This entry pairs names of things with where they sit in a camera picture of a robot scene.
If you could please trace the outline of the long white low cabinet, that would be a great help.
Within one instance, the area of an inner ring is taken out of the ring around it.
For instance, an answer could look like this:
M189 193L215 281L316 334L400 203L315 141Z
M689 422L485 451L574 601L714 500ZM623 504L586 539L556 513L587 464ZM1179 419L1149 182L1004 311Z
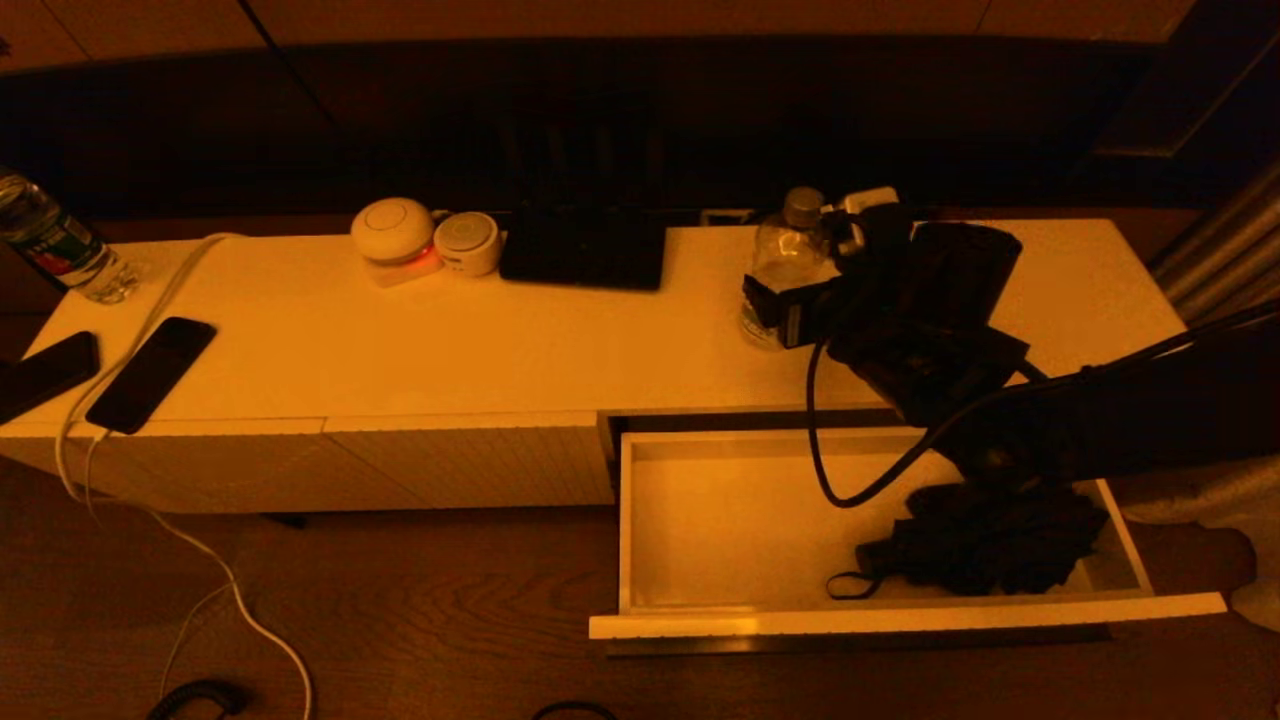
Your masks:
M739 322L754 232L667 234L654 293L443 270L376 287L343 236L219 240L166 306L218 336L145 427L480 413L612 418L804 406L808 356Z

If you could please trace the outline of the black smartphone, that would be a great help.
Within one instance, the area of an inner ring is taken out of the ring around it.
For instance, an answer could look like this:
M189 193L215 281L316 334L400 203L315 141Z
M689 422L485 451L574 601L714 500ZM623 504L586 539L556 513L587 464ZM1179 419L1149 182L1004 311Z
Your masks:
M205 322L164 319L95 400L86 420L119 434L136 434L216 336L218 328Z
M100 363L99 337L82 331L0 368L0 425L95 378Z

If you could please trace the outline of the white ribbed cabinet door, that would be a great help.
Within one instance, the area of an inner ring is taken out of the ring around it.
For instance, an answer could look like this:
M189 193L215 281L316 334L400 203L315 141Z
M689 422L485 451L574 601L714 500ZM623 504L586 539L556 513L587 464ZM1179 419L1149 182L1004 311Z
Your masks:
M611 506L595 411L330 418L324 434L422 509Z
M134 436L76 424L69 478L164 512L347 512L420 509L399 482L325 433L320 418L159 421Z

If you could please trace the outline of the pale pleated curtain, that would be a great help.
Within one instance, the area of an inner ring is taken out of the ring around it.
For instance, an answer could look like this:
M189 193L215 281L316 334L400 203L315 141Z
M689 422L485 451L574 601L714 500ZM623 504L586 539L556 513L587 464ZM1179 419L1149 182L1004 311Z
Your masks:
M1188 323L1280 299L1280 156L1197 222L1157 260L1153 275ZM1230 593L1231 610L1280 634L1280 455L1161 479L1162 488L1124 501L1124 516L1240 532L1254 551L1254 579Z

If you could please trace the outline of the labelled plastic water bottle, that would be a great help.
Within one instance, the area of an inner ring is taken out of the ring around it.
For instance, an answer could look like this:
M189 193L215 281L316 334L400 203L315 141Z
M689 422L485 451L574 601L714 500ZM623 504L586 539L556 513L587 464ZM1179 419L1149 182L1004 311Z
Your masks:
M120 304L140 283L137 270L100 234L35 182L4 167L0 167L0 241L96 304Z

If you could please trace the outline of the large white round device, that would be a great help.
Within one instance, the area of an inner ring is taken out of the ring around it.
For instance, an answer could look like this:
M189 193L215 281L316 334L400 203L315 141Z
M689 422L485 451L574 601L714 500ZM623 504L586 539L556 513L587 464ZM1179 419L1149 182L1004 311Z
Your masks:
M440 272L444 263L434 242L436 222L412 199L383 199L351 222L349 237L369 279L388 290Z

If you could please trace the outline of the clear bottle with grey cap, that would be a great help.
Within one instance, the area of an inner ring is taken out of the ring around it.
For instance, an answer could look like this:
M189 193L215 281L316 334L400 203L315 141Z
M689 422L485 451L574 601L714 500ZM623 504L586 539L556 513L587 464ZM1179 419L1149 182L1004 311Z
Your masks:
M812 187L787 192L781 211L765 218L756 229L751 264L746 274L754 275L771 290L783 291L814 284L829 278L829 232L822 225L824 195ZM750 325L744 300L740 322L744 333L764 348L780 348Z

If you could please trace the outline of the white ribbed drawer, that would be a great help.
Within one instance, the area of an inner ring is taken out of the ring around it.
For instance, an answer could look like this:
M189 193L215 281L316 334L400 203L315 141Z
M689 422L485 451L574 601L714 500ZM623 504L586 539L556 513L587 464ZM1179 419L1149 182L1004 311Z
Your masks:
M936 454L856 509L820 492L804 430L627 433L621 446L620 597L594 641L1056 630L1225 612L1219 593L1156 594L1103 480L1079 491L1110 515L1094 552L1046 594L961 597L886 582L829 597L855 548L908 516L908 496L960 475Z

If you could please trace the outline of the small white round speaker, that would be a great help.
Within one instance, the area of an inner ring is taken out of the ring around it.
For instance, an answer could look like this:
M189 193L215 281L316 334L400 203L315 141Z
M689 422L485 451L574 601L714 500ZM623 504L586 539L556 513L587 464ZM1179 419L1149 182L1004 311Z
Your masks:
M480 211L448 215L436 225L433 242L443 266L466 277L497 272L504 249L497 220Z

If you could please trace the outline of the black umbrella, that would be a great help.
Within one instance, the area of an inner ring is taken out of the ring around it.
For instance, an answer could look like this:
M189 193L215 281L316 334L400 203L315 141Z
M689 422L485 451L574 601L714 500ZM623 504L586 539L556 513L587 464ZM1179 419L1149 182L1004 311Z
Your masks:
M856 569L828 578L831 600L869 600L891 578L966 597L1044 594L1094 552L1110 521L1092 498L1057 486L924 486L905 510L888 537L855 548Z

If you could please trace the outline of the flat black set-top box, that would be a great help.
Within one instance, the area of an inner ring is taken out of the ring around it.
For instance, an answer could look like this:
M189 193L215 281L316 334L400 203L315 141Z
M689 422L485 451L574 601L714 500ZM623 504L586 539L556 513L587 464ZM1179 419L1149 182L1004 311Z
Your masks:
M655 292L666 232L636 208L525 208L511 219L498 272L520 283Z

